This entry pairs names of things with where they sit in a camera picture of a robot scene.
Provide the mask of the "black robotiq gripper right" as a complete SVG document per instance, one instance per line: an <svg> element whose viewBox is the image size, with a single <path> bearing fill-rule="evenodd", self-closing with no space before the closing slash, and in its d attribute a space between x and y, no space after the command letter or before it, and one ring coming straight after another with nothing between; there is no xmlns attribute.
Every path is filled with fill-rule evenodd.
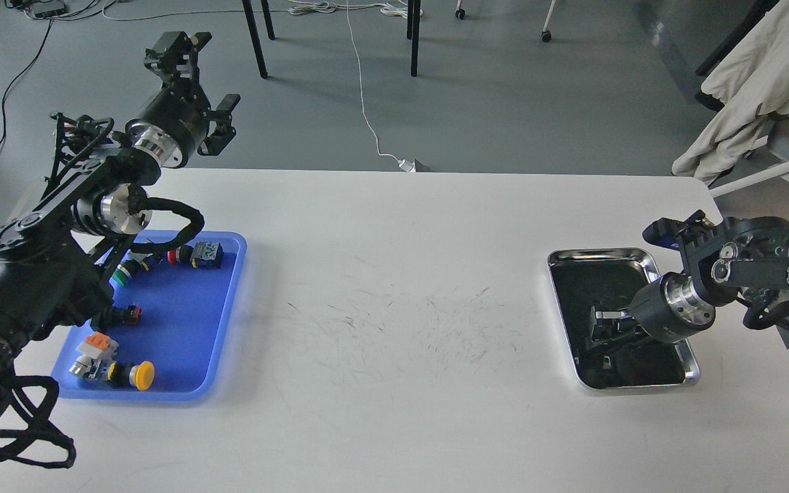
<svg viewBox="0 0 789 493"><path fill-rule="evenodd" d="M610 355L651 338L673 344L710 328L714 321L715 308L697 294L692 277L667 273L640 288L627 311L590 305L585 354Z"/></svg>

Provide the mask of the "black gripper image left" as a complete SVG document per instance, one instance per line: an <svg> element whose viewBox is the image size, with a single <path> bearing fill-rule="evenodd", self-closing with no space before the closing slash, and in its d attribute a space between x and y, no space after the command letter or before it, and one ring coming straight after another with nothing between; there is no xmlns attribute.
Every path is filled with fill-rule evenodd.
<svg viewBox="0 0 789 493"><path fill-rule="evenodd" d="M193 154L217 156L236 136L232 112L240 94L226 94L215 110L199 82L199 53L212 40L208 31L167 31L145 50L144 66L162 81L125 131L132 146L162 168L181 168ZM215 128L209 134L210 124Z"/></svg>

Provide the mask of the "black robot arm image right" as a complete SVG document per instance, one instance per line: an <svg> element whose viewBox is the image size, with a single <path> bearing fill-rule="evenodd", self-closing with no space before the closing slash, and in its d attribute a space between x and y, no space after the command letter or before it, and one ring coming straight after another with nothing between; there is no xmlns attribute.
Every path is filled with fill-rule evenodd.
<svg viewBox="0 0 789 493"><path fill-rule="evenodd" d="M651 341L675 344L714 324L715 309L745 306L742 324L789 331L789 221L778 216L714 224L701 210L686 220L661 218L642 237L676 250L683 269L640 288L623 309L592 307L585 347L611 355Z"/></svg>

